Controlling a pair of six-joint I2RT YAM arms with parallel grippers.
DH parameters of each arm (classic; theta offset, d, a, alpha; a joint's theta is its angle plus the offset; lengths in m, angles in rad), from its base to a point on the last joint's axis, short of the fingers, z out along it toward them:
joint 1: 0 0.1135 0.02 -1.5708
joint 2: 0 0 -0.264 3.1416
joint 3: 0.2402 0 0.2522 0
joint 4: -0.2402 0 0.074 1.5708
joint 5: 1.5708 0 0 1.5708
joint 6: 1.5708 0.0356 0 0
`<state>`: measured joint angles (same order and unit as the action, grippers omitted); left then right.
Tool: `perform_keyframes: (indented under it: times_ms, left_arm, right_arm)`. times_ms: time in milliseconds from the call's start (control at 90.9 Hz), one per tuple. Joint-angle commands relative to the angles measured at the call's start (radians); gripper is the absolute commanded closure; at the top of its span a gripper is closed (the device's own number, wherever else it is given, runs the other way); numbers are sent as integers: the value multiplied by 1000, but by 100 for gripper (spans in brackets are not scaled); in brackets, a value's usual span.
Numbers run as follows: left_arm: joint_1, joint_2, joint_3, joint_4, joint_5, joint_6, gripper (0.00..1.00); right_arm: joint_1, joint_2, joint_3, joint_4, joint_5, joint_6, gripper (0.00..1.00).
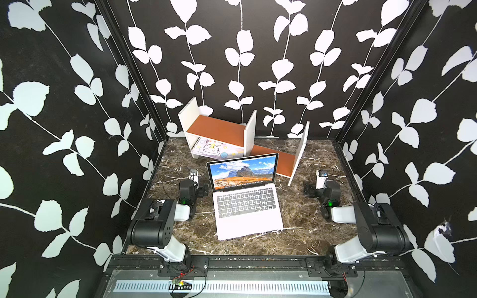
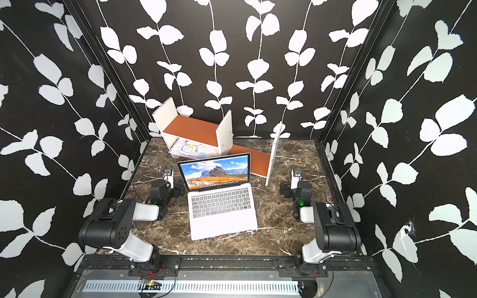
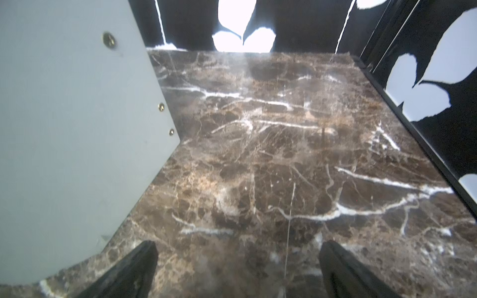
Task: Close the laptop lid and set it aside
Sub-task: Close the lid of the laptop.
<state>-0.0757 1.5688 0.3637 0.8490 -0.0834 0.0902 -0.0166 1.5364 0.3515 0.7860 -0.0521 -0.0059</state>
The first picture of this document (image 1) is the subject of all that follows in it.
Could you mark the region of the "silver laptop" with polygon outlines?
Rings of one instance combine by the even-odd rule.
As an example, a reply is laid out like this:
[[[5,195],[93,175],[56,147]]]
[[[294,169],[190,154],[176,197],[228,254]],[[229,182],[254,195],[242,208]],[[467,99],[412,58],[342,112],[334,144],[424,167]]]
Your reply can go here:
[[[275,176],[278,153],[207,163],[220,241],[283,229]]]

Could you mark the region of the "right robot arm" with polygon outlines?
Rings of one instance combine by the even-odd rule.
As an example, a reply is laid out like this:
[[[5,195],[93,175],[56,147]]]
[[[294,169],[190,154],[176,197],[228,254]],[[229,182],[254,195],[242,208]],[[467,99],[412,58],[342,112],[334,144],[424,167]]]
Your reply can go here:
[[[326,221],[354,224],[357,228],[357,236],[330,248],[331,262],[352,264],[372,255],[399,255],[411,248],[411,241],[389,204],[357,201],[342,206],[340,185],[323,177],[320,180],[320,185],[303,183],[304,194],[319,201]]]

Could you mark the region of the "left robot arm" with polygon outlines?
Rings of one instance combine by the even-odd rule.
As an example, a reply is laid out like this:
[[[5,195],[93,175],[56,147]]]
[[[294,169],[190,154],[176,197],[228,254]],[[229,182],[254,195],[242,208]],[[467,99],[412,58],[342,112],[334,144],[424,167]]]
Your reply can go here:
[[[179,199],[156,200],[143,215],[134,219],[127,231],[127,242],[160,255],[165,262],[190,265],[189,248],[173,235],[175,222],[193,219],[197,199],[208,195],[208,185],[200,186],[194,180],[179,184]]]

